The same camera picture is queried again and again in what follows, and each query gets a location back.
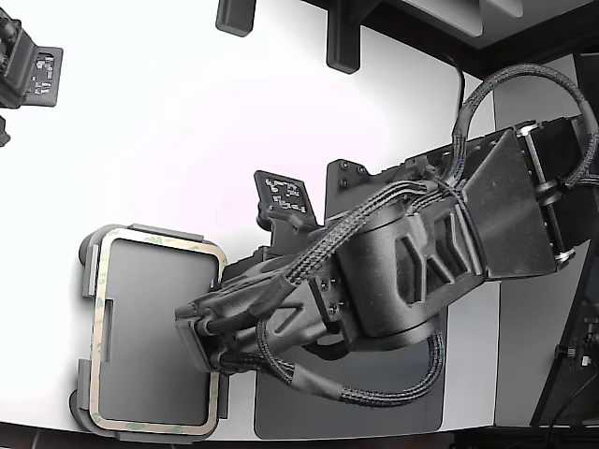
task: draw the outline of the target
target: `black mount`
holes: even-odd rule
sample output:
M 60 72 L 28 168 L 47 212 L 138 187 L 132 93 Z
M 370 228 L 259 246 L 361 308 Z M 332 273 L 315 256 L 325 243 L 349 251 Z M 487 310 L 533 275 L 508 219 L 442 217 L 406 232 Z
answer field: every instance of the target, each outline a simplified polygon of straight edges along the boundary
M 360 26 L 382 0 L 331 0 L 327 65 L 343 73 L 359 70 Z M 256 0 L 220 0 L 216 28 L 245 37 L 254 29 Z

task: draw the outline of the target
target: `black shelf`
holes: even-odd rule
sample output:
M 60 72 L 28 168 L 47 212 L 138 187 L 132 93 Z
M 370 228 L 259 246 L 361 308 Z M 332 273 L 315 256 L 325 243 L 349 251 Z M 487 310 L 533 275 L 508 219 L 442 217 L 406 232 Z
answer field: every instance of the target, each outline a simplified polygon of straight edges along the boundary
M 599 45 L 599 2 L 590 2 L 483 49 L 401 11 L 382 0 L 302 0 L 329 13 L 327 64 L 344 73 L 359 70 L 359 28 L 364 25 L 439 60 L 451 57 L 467 73 L 484 79 L 507 65 L 544 64 Z M 217 28 L 247 36 L 256 0 L 220 0 Z

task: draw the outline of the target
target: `black braided cable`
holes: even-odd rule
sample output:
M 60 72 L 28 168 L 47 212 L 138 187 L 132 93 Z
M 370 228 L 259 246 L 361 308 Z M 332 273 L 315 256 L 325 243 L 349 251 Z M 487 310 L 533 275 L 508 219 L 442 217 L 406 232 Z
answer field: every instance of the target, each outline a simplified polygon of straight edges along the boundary
M 316 243 L 301 253 L 285 270 L 285 279 L 291 284 L 300 285 L 339 247 L 356 235 L 368 223 L 373 214 L 384 207 L 395 204 L 404 195 L 423 196 L 428 192 L 429 189 L 425 184 L 412 181 L 396 181 L 383 187 L 353 208 Z
M 365 407 L 388 408 L 401 407 L 427 395 L 441 376 L 445 364 L 445 348 L 441 333 L 435 332 L 431 335 L 428 344 L 429 369 L 418 384 L 397 393 L 367 391 L 345 386 L 339 401 Z
M 268 373 L 285 384 L 291 384 L 293 381 L 294 364 L 284 362 L 272 356 L 268 341 L 266 339 L 266 322 L 260 321 L 256 327 L 256 336 L 258 337 L 258 347 L 262 353 L 262 359 L 266 363 Z M 429 344 L 429 367 L 425 377 L 416 385 L 402 390 L 400 392 L 383 393 L 358 388 L 343 386 L 343 391 L 339 397 L 340 402 L 359 405 L 364 407 L 388 408 L 400 407 L 422 398 L 430 393 L 435 383 L 441 376 L 445 365 L 445 347 L 443 337 L 440 332 L 435 332 L 427 338 Z M 254 359 L 246 359 L 243 363 L 257 362 Z M 258 364 L 260 370 L 264 370 L 264 365 Z
M 563 87 L 577 102 L 589 131 L 589 147 L 578 166 L 567 176 L 564 184 L 568 188 L 574 188 L 578 181 L 587 174 L 599 143 L 599 125 L 588 101 L 574 82 L 557 70 L 542 65 L 522 64 L 507 67 L 490 76 L 475 89 L 464 103 L 453 129 L 452 160 L 443 175 L 444 182 L 454 185 L 455 182 L 460 180 L 465 166 L 466 139 L 468 138 L 470 123 L 483 99 L 499 84 L 522 76 L 535 76 L 551 80 Z
M 258 322 L 256 326 L 256 340 L 258 343 L 258 349 L 264 357 L 264 360 L 268 365 L 272 375 L 285 384 L 291 384 L 291 380 L 293 379 L 292 376 L 285 371 L 283 366 L 279 364 L 278 360 L 274 358 L 274 355 L 272 355 L 272 351 L 269 347 L 266 327 L 267 322 L 264 320 Z
M 287 374 L 293 375 L 294 364 L 278 358 L 276 360 Z M 232 369 L 235 372 L 245 372 L 251 369 L 270 374 L 269 365 L 266 363 L 264 357 L 258 354 L 224 353 L 221 355 L 220 363 L 225 370 Z

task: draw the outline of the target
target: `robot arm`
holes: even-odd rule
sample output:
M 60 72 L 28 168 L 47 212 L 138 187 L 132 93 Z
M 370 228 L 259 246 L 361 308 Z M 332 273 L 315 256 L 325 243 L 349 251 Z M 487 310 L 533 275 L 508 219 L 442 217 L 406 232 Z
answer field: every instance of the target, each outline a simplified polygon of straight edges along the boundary
M 485 95 L 523 75 L 561 85 L 582 115 L 467 141 Z M 427 394 L 445 359 L 440 311 L 483 282 L 553 273 L 589 238 L 597 203 L 591 189 L 577 188 L 599 183 L 589 174 L 598 132 L 571 80 L 519 65 L 464 103 L 452 145 L 374 176 L 331 163 L 323 226 L 301 181 L 257 172 L 258 223 L 271 232 L 271 246 L 228 267 L 217 289 L 176 311 L 194 363 L 225 374 L 263 370 L 300 391 L 371 407 Z M 330 335 L 338 341 L 318 342 Z M 298 345 L 335 360 L 422 340 L 429 371 L 397 393 L 339 385 L 275 358 Z

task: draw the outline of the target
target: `white surface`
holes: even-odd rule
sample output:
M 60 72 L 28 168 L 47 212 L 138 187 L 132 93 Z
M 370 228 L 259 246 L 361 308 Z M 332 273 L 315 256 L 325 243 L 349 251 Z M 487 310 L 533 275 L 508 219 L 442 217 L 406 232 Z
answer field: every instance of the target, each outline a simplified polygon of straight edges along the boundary
M 259 0 L 243 39 L 215 29 L 217 0 L 2 6 L 65 60 L 57 108 L 3 112 L 0 422 L 77 429 L 67 399 L 89 357 L 77 250 L 90 232 L 201 233 L 235 261 L 269 242 L 255 170 L 304 180 L 322 217 L 328 162 L 375 172 L 449 141 L 452 67 L 364 29 L 362 68 L 334 71 L 326 13 L 299 0 Z M 493 130 L 490 100 L 472 129 Z M 233 378 L 214 438 L 255 438 L 253 379 Z
M 449 306 L 439 431 L 492 426 L 495 421 L 499 285 L 485 283 Z

